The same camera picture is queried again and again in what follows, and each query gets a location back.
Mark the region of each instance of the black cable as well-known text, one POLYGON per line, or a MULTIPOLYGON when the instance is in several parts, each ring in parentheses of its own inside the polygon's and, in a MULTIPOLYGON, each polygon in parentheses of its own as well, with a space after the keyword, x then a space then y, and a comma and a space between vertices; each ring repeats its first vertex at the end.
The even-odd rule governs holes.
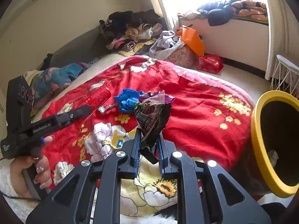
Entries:
POLYGON ((7 198, 10 198, 10 199, 15 199, 15 200, 34 200, 34 201, 37 201, 37 202, 40 202, 41 200, 39 199, 36 199, 36 198, 25 198, 25 197, 15 197, 15 196, 10 196, 10 195, 7 195, 7 194, 4 194, 1 190, 0 190, 0 193, 7 197, 7 198))

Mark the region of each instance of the white wire table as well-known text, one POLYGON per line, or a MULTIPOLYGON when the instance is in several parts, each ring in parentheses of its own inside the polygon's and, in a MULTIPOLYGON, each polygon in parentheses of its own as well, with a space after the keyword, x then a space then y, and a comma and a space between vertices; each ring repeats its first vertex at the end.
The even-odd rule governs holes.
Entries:
POLYGON ((280 90, 299 98, 299 67, 289 55, 277 55, 270 90, 280 90))

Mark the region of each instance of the black plastic wrapper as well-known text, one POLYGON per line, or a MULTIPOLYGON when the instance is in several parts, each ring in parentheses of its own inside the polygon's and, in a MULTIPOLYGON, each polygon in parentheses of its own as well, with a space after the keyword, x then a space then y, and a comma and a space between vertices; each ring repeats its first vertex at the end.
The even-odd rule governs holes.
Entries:
POLYGON ((139 152, 152 164, 157 163, 158 160, 150 149, 155 145, 170 116, 171 103, 164 102, 165 92, 163 90, 142 103, 135 104, 135 118, 144 136, 139 152))

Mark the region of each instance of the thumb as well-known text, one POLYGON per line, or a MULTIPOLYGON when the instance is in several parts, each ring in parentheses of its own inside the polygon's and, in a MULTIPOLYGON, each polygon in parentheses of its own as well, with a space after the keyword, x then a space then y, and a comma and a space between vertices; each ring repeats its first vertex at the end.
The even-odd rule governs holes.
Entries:
POLYGON ((10 165, 10 172, 13 173, 20 173, 23 169, 30 168, 31 165, 34 163, 34 159, 32 156, 19 156, 16 157, 10 165))

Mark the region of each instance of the red blanket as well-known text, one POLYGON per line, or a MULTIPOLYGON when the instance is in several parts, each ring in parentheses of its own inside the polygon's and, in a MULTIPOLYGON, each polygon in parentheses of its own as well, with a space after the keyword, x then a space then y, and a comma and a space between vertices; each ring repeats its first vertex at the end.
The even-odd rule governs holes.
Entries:
MULTIPOLYGON (((214 159, 229 170, 249 138, 251 107, 236 91, 170 62, 148 62, 142 56, 127 58, 66 93, 50 105, 43 118, 78 107, 90 87, 101 81, 108 82, 106 87, 112 94, 104 105, 114 103, 113 96, 119 95, 124 88, 144 92, 164 90, 174 96, 163 136, 191 157, 200 157, 204 161, 214 159), (125 67, 121 70, 119 65, 123 64, 125 67)), ((111 140, 107 131, 113 126, 121 126, 126 132, 137 126, 134 115, 122 115, 114 108, 104 115, 94 113, 83 125, 73 124, 56 132, 53 143, 43 149, 50 162, 52 178, 58 162, 65 161, 76 166, 83 159, 91 159, 92 155, 85 148, 85 140, 92 135, 95 122, 102 122, 107 127, 106 133, 103 133, 108 134, 107 141, 111 140)))

